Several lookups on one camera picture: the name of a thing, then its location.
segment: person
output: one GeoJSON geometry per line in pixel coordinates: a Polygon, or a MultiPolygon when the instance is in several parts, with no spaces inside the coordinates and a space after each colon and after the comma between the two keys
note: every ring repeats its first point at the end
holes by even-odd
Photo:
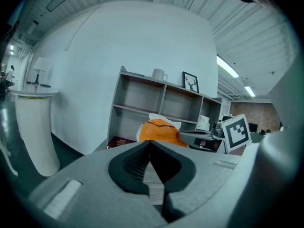
{"type": "Polygon", "coordinates": [[[11,80],[14,78],[14,66],[10,66],[10,70],[6,73],[6,87],[9,87],[11,80]]]}

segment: gray floor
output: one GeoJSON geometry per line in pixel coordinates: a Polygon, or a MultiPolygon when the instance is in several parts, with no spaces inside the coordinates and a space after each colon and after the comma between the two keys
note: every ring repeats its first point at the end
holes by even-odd
{"type": "MultiPolygon", "coordinates": [[[[45,178],[37,172],[24,142],[20,138],[15,111],[15,96],[10,93],[0,97],[0,137],[3,144],[11,152],[10,162],[19,175],[16,177],[12,174],[0,152],[1,169],[6,174],[11,188],[27,197],[45,178]]],[[[66,167],[79,158],[56,137],[53,137],[53,143],[60,161],[60,168],[66,167]]]]}

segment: monitor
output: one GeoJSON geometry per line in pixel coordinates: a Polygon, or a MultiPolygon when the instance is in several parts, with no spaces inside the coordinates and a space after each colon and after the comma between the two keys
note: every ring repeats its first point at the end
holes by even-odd
{"type": "Polygon", "coordinates": [[[230,118],[232,118],[233,116],[226,116],[226,115],[223,115],[223,118],[222,118],[222,122],[225,121],[225,120],[228,120],[230,118]]]}
{"type": "Polygon", "coordinates": [[[257,124],[254,123],[248,123],[249,131],[251,133],[256,133],[257,132],[257,124]]]}

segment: round tabletop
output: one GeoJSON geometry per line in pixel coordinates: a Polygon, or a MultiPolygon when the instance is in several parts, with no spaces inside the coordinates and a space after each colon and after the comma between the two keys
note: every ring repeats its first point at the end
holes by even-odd
{"type": "Polygon", "coordinates": [[[30,84],[14,85],[9,87],[9,91],[15,95],[28,97],[50,97],[59,93],[56,88],[30,84]]]}

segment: white mug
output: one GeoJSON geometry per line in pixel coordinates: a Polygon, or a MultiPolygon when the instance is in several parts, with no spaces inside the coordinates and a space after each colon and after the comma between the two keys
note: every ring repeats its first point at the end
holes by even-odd
{"type": "Polygon", "coordinates": [[[160,81],[167,81],[168,75],[166,75],[163,70],[156,68],[153,70],[152,78],[160,81]]]}

